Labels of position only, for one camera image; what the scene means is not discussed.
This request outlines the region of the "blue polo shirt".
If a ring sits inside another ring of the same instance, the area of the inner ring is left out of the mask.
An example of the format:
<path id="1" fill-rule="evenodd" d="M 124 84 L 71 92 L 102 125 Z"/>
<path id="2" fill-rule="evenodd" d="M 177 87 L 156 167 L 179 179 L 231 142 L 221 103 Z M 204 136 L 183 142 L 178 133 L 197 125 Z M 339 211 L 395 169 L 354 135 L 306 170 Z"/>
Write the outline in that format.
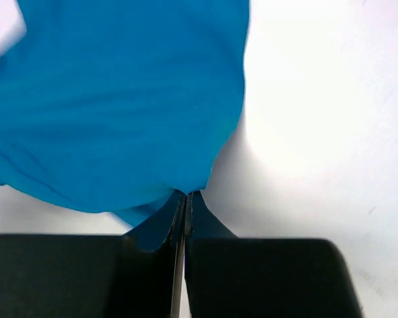
<path id="1" fill-rule="evenodd" d="M 236 130 L 248 1 L 19 1 L 0 186 L 138 225 L 204 189 Z"/>

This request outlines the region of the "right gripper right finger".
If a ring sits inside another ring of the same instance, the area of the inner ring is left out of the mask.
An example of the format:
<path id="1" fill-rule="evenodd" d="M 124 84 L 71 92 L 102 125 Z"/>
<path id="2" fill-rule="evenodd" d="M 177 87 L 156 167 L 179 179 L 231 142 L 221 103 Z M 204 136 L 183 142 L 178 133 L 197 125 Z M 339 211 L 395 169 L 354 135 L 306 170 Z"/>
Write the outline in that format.
<path id="1" fill-rule="evenodd" d="M 239 238 L 186 201 L 185 280 L 193 317 L 361 317 L 346 262 L 329 240 Z"/>

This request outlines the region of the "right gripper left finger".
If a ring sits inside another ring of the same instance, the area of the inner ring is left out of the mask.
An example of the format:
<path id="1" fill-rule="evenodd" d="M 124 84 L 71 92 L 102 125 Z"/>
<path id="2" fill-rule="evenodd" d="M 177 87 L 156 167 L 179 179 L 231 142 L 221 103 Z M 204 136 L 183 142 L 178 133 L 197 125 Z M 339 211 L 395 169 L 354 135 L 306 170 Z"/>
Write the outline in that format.
<path id="1" fill-rule="evenodd" d="M 0 234 L 0 317 L 178 317 L 185 203 L 124 235 Z"/>

